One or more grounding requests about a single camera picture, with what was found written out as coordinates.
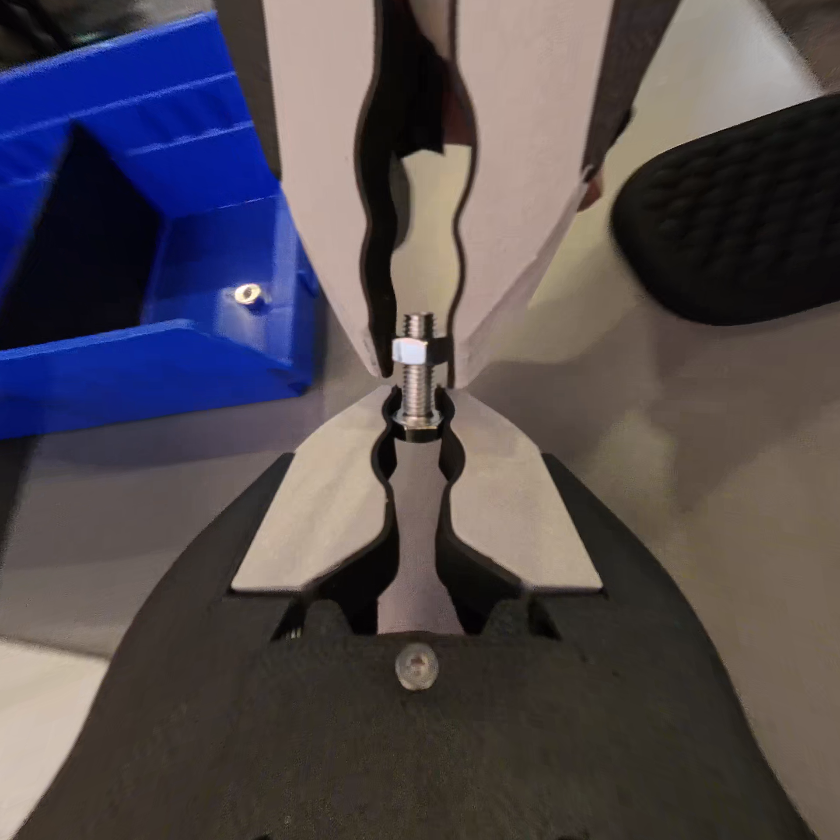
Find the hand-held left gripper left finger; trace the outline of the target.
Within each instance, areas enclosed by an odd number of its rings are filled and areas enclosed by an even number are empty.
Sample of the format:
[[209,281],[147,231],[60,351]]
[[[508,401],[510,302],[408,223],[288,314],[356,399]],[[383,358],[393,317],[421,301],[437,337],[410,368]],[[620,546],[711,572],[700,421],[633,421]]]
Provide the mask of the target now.
[[394,386],[380,386],[310,434],[291,457],[230,584],[234,595],[335,602],[357,634],[379,629],[400,536]]

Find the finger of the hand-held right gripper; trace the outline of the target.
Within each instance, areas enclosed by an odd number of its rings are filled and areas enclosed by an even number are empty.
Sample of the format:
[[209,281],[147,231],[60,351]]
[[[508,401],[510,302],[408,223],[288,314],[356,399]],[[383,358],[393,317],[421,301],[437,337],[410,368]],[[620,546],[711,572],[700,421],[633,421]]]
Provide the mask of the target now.
[[368,372],[393,372],[391,163],[418,33],[407,2],[264,2],[281,186],[329,304]]
[[476,145],[456,233],[463,278],[450,377],[466,387],[523,312],[585,192],[607,1],[457,2],[455,59]]

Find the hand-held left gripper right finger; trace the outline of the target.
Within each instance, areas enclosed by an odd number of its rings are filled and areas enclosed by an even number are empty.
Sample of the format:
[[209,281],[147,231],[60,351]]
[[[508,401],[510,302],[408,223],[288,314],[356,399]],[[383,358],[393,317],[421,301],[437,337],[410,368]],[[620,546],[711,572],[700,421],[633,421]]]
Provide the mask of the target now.
[[507,601],[603,594],[602,577],[543,453],[466,392],[438,390],[445,478],[435,570],[462,630],[479,634]]

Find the silver hex bolt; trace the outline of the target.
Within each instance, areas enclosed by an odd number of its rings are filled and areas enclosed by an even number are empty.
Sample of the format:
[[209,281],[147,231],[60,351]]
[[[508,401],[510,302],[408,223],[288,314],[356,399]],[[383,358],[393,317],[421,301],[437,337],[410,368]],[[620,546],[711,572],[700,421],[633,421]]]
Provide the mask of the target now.
[[[430,311],[405,314],[402,335],[396,338],[400,337],[441,338],[437,336],[435,315]],[[439,437],[443,422],[435,402],[435,371],[440,365],[396,364],[402,368],[402,402],[392,416],[395,434],[407,443],[431,443]]]

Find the person's right hand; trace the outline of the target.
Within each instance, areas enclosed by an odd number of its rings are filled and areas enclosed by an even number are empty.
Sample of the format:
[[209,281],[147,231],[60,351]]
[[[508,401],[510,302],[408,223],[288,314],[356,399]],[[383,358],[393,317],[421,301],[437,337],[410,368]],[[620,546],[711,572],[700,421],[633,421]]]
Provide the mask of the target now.
[[475,148],[476,121],[468,92],[452,59],[442,58],[440,122],[442,146]]

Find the black wrist rest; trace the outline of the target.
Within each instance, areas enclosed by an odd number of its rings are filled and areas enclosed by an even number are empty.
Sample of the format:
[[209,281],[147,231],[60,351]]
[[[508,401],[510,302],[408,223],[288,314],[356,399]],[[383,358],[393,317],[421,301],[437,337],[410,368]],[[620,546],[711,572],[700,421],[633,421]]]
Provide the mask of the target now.
[[734,327],[839,300],[839,95],[654,157],[616,195],[613,241],[690,322]]

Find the blue plastic bin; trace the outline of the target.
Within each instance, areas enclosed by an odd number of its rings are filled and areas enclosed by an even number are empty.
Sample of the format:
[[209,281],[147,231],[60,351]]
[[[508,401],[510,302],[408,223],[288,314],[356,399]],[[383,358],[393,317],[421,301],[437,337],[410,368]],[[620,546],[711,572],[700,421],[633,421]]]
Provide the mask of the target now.
[[319,283],[215,12],[3,73],[1,152],[2,439],[308,389]]

